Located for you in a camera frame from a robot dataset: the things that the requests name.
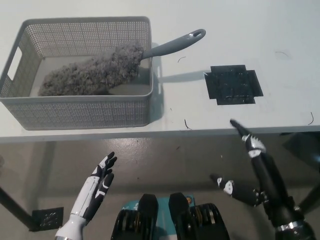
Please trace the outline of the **black right hand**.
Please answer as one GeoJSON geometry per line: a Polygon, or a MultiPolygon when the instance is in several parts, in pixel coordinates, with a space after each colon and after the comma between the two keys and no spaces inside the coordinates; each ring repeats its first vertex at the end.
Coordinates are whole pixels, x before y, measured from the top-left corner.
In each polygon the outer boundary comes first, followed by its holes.
{"type": "Polygon", "coordinates": [[[265,213],[275,228],[285,229],[287,225],[297,225],[304,221],[302,211],[288,194],[280,171],[263,142],[237,120],[231,119],[229,122],[245,145],[259,188],[236,183],[215,173],[210,174],[210,179],[227,195],[246,205],[256,207],[263,204],[265,213]]]}

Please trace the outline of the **white and black left hand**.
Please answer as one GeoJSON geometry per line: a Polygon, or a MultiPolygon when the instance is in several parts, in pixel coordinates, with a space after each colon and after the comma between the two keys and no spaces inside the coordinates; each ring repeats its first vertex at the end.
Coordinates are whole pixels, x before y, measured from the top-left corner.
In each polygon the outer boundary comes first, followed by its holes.
{"type": "Polygon", "coordinates": [[[71,210],[72,215],[87,222],[93,219],[114,179],[112,167],[116,160],[115,153],[111,152],[95,167],[77,196],[71,210]]]}

